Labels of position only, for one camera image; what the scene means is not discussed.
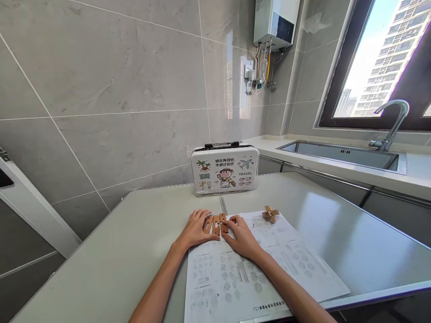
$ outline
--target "white countertop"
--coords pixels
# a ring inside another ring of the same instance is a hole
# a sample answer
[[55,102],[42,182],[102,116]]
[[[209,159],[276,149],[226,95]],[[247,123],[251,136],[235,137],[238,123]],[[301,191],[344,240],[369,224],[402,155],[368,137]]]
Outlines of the white countertop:
[[[229,215],[265,205],[280,210],[351,290],[323,302],[324,308],[431,289],[431,249],[299,174],[261,175],[256,190],[223,199]],[[12,322],[127,322],[196,208],[219,214],[220,196],[196,197],[192,184],[131,192]],[[187,255],[172,287],[166,323],[184,320],[186,272]]]
[[323,173],[331,174],[365,184],[375,185],[396,192],[431,200],[431,155],[426,154],[426,148],[420,153],[410,152],[413,145],[392,145],[393,151],[405,151],[407,155],[407,174],[401,175],[384,170],[357,166],[341,161],[291,153],[276,149],[296,140],[309,140],[344,146],[367,147],[368,142],[358,140],[341,140],[324,137],[308,137],[290,135],[286,139],[273,140],[263,137],[247,139],[244,142],[253,145],[260,151],[261,156],[267,156],[290,162],[295,165],[311,168]]

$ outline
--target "table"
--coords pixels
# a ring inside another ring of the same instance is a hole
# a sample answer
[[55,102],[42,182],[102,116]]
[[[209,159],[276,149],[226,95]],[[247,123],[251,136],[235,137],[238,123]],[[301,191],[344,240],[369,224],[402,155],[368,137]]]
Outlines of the table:
[[[259,176],[251,192],[196,197],[194,186],[133,191],[80,245],[14,323],[127,322],[194,209],[278,209],[350,288],[325,308],[431,289],[431,250],[296,173]],[[184,320],[187,256],[164,322]],[[255,322],[268,318],[256,319]]]

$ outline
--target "cartoon character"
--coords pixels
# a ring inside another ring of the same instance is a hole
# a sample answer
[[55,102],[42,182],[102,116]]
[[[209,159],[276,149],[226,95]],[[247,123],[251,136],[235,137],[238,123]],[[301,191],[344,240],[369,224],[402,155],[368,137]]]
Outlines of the cartoon character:
[[230,178],[233,174],[233,170],[230,168],[224,168],[220,171],[220,174],[217,174],[217,178],[220,180],[220,187],[230,187],[236,186],[237,184]]
[[207,171],[207,170],[211,170],[211,168],[210,168],[211,164],[210,164],[210,163],[207,163],[207,161],[200,161],[200,160],[198,160],[198,162],[197,162],[196,164],[198,164],[199,166],[201,166],[201,167],[202,167],[202,168],[200,169],[200,171]]
[[254,164],[252,161],[251,161],[251,159],[249,159],[249,160],[240,160],[240,162],[238,163],[238,165],[239,164],[241,164],[241,163],[243,163],[242,165],[240,165],[240,167],[241,167],[241,169],[243,169],[243,167],[244,166],[246,166],[247,167],[247,169],[249,169],[250,168],[250,163],[252,163],[252,164]]

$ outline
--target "water heater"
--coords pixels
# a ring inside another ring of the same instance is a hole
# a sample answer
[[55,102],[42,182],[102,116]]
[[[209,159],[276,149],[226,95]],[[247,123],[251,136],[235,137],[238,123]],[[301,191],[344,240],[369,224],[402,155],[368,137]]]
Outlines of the water heater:
[[256,0],[254,44],[270,42],[271,50],[293,44],[300,0]]

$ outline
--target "stainless steel sink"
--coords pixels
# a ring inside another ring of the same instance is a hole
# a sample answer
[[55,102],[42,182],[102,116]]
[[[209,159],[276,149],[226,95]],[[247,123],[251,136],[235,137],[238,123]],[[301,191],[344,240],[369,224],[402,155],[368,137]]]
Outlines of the stainless steel sink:
[[298,140],[277,149],[406,175],[405,153]]

